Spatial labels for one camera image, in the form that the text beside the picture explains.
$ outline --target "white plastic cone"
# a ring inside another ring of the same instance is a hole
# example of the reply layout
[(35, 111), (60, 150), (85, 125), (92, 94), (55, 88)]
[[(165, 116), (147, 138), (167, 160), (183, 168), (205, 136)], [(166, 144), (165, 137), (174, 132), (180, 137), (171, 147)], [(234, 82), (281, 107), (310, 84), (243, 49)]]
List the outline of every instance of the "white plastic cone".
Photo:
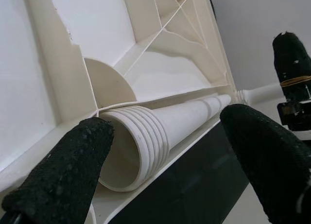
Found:
[(170, 149), (231, 102), (229, 95), (196, 100), (153, 110), (161, 119)]

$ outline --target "white plastic tray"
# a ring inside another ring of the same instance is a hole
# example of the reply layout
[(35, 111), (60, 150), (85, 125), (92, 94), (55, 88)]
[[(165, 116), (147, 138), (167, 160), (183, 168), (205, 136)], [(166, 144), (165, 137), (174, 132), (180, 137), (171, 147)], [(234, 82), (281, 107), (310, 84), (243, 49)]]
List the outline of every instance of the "white plastic tray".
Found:
[[(1, 154), (9, 159), (0, 165), (3, 193), (80, 120), (107, 109), (132, 104), (158, 108), (216, 94), (236, 101), (209, 0), (28, 1), (42, 69), (48, 71), (42, 83), (51, 95), (45, 95), (44, 105), (34, 104), (47, 117), (34, 113), (20, 127), (42, 121), (40, 134), (33, 138), (38, 127), (30, 128), (24, 141)], [(97, 223), (108, 223), (218, 121), (211, 119), (174, 147), (166, 164), (138, 190), (117, 193), (98, 185), (93, 199)]]

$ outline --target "white wall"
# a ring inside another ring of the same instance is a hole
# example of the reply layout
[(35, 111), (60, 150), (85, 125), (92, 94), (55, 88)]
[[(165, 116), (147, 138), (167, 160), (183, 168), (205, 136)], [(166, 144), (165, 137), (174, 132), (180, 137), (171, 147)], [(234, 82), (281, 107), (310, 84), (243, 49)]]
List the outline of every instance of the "white wall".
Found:
[[(217, 23), (237, 89), (278, 82), (272, 41), (280, 32), (294, 32), (311, 51), (310, 0), (213, 0)], [(254, 106), (279, 121), (276, 105)]]
[(0, 0), (0, 32), (1, 171), (55, 127), (57, 110), (24, 0)]

